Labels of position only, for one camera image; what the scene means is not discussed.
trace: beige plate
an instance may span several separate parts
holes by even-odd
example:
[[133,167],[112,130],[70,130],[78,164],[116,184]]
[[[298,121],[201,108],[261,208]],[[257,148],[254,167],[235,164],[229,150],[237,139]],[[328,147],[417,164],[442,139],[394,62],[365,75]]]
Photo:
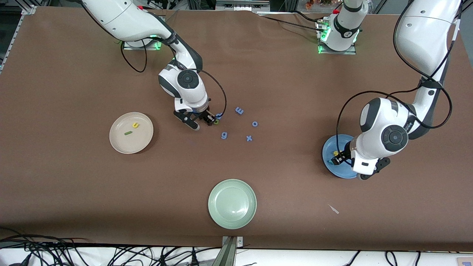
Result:
[[146,115],[138,112],[119,117],[110,129],[110,143],[118,152],[132,154],[144,149],[153,137],[153,123]]

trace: brown tabletop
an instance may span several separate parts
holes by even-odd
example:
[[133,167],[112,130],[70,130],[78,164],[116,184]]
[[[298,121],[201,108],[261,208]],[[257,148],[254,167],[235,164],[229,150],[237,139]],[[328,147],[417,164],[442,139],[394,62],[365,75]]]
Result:
[[[84,10],[38,8],[0,75],[0,224],[101,243],[218,246],[238,235],[253,248],[472,250],[473,75],[461,41],[445,82],[454,110],[444,127],[409,142],[368,181],[337,178],[321,159],[350,96],[417,85],[392,46],[396,19],[368,15],[357,55],[340,56],[318,54],[311,30],[251,12],[177,12],[169,25],[228,97],[220,124],[194,132],[158,84],[167,47],[149,51],[148,68],[136,73]],[[143,51],[126,55],[142,67]],[[211,110],[221,112],[220,89],[201,76]],[[374,97],[348,105],[341,133],[360,133],[359,114]],[[446,102],[441,96],[436,123]],[[110,126],[133,111],[151,118],[153,140],[120,154]],[[228,178],[247,182],[258,200],[254,219],[234,231],[207,209],[211,189]]]

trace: gray floor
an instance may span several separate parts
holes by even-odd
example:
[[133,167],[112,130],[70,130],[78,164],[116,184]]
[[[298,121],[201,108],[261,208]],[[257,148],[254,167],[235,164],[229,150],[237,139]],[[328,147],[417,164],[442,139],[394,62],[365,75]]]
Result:
[[[407,0],[389,0],[380,14],[400,14],[407,4]],[[52,0],[54,6],[80,7],[77,0]],[[0,12],[0,58],[5,56],[13,32],[17,26],[19,14]],[[473,7],[462,15],[461,36],[468,52],[470,63],[473,65]]]

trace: round black joint cap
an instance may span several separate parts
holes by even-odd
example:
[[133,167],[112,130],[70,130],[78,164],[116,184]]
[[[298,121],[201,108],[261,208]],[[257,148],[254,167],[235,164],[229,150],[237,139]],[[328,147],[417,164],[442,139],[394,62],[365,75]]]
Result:
[[398,125],[390,125],[383,130],[381,142],[388,151],[396,152],[404,148],[409,136],[404,128]]
[[177,75],[177,83],[184,89],[195,89],[199,85],[197,73],[186,69]]

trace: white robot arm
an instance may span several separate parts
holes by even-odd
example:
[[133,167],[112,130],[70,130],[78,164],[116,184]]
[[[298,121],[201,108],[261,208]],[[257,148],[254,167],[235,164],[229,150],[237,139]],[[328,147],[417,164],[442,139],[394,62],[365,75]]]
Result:
[[326,18],[329,26],[320,40],[332,50],[347,50],[355,42],[368,8],[366,0],[344,0],[340,13]]
[[157,36],[169,46],[175,58],[158,76],[163,90],[175,98],[174,115],[194,130],[203,119],[212,125],[215,116],[209,110],[209,98],[202,79],[202,58],[157,15],[138,8],[132,0],[83,0],[83,7],[113,37],[134,42]]
[[[389,164],[388,156],[397,154],[408,140],[417,139],[429,131],[417,119],[432,126],[433,112],[443,88],[447,71],[447,35],[461,0],[414,0],[400,18],[396,40],[401,54],[429,73],[422,76],[419,89],[408,110],[403,104],[375,98],[361,111],[362,133],[353,138],[340,155],[351,159],[352,169],[359,178],[368,179]],[[341,163],[340,158],[332,162]]]

